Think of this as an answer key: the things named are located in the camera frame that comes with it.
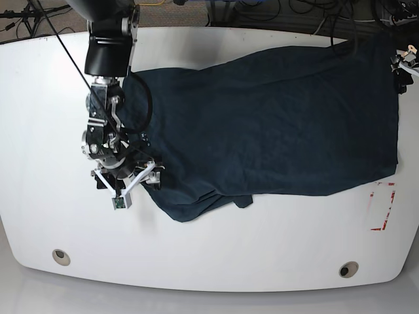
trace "dark towel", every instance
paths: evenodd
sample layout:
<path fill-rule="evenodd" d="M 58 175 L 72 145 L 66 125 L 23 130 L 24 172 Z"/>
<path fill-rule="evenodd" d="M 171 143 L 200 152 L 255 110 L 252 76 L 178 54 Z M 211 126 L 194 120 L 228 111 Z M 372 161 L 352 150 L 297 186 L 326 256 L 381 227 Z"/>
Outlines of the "dark towel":
<path fill-rule="evenodd" d="M 335 47 L 343 54 L 352 44 Z M 148 151 L 166 167 L 162 190 L 148 193 L 185 222 L 232 201 L 245 207 L 252 194 L 326 196 L 393 175 L 394 54 L 380 34 L 356 56 L 289 46 L 200 71 L 137 73 L 154 101 Z M 145 92 L 131 76 L 123 88 L 118 114 L 133 128 L 144 121 Z"/>

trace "white table surface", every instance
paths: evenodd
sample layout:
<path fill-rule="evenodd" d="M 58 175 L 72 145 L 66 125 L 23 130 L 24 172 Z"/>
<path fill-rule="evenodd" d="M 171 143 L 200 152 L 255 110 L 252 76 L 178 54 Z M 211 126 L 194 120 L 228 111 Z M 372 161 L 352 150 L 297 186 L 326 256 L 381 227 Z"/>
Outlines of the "white table surface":
<path fill-rule="evenodd" d="M 63 36 L 83 67 L 88 35 Z M 248 29 L 140 29 L 133 70 L 199 69 L 287 45 L 328 38 Z M 113 211 L 80 150 L 87 89 L 54 38 L 0 47 L 0 215 L 23 266 L 125 285 L 209 291 L 282 291 L 366 285 L 397 277 L 419 225 L 417 86 L 401 97 L 396 197 L 386 230 L 369 228 L 376 184 L 326 198 L 256 196 L 188 223 L 171 220 L 142 187 Z M 52 259 L 62 249 L 63 267 Z M 359 263 L 351 279 L 338 276 Z"/>

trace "gray floor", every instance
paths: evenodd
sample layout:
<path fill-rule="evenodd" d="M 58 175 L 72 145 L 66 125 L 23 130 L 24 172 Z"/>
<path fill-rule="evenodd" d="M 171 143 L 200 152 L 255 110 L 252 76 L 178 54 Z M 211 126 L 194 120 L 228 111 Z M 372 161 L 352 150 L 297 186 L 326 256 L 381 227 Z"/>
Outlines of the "gray floor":
<path fill-rule="evenodd" d="M 160 0 L 136 0 L 136 3 L 158 3 Z M 65 5 L 64 0 L 43 0 L 43 7 L 52 8 Z M 5 10 L 14 10 L 20 12 L 26 6 L 26 0 L 1 0 L 0 12 Z M 0 19 L 0 29 L 4 29 L 6 25 L 15 22 L 17 19 Z M 86 21 L 79 16 L 74 10 L 68 13 L 51 18 L 57 30 L 65 27 L 71 27 L 75 31 L 86 31 Z M 205 26 L 208 21 L 205 1 L 188 1 L 184 6 L 180 7 L 173 3 L 173 0 L 166 0 L 163 5 L 146 7 L 141 6 L 140 27 L 156 27 L 156 26 Z M 48 24 L 44 21 L 37 32 L 40 34 L 51 34 Z M 28 32 L 23 24 L 18 29 L 18 36 L 25 37 Z M 0 41 L 7 41 L 16 38 L 16 27 L 0 32 Z"/>

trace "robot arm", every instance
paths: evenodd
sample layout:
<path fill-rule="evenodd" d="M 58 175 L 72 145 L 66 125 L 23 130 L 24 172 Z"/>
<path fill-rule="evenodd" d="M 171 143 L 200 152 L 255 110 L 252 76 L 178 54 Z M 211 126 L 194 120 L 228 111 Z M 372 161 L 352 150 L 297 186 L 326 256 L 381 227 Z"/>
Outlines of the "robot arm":
<path fill-rule="evenodd" d="M 160 188 L 160 172 L 155 161 L 137 162 L 131 157 L 135 153 L 131 148 L 135 147 L 129 144 L 126 130 L 116 114 L 125 100 L 118 78 L 125 77 L 131 65 L 139 7 L 134 0 L 67 2 L 88 20 L 90 34 L 84 72 L 94 77 L 94 83 L 86 100 L 89 119 L 82 136 L 82 153 L 97 161 L 92 176 L 98 188 L 111 191 L 114 208 L 128 208 L 131 205 L 129 191 L 135 184 L 144 182 Z M 142 171 L 126 188 L 123 179 L 135 175 L 138 168 Z"/>

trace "dark blue cloth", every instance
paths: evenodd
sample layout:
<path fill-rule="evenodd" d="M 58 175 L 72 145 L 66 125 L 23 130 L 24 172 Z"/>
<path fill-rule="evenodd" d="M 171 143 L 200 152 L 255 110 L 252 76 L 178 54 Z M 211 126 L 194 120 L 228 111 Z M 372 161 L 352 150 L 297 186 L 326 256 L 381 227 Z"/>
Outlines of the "dark blue cloth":
<path fill-rule="evenodd" d="M 336 45 L 339 54 L 351 49 Z M 393 175 L 394 54 L 381 34 L 355 56 L 289 46 L 200 71 L 137 73 L 153 95 L 149 152 L 166 167 L 162 190 L 148 193 L 185 222 L 232 201 L 245 207 L 253 194 L 327 196 Z M 131 76 L 123 88 L 118 114 L 134 128 L 147 112 L 145 92 Z"/>

